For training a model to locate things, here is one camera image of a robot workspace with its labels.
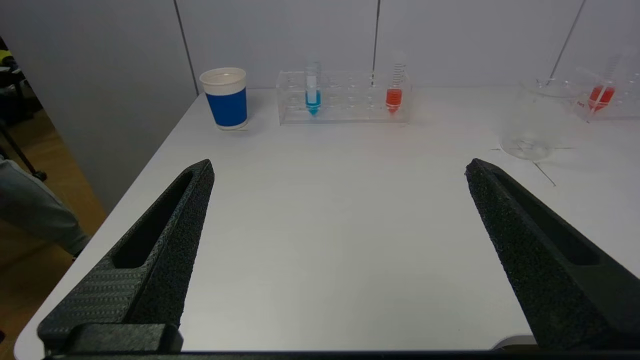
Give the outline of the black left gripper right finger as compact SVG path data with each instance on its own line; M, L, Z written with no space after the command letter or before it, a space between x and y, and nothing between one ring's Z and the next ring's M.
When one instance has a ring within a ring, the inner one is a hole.
M637 351L637 276L502 168L475 158L465 176L538 346Z

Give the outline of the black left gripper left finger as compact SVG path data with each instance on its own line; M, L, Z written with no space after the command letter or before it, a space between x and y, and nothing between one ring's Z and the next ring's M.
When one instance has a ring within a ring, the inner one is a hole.
M46 354L84 324L179 325L214 182L209 159L174 179L39 323Z

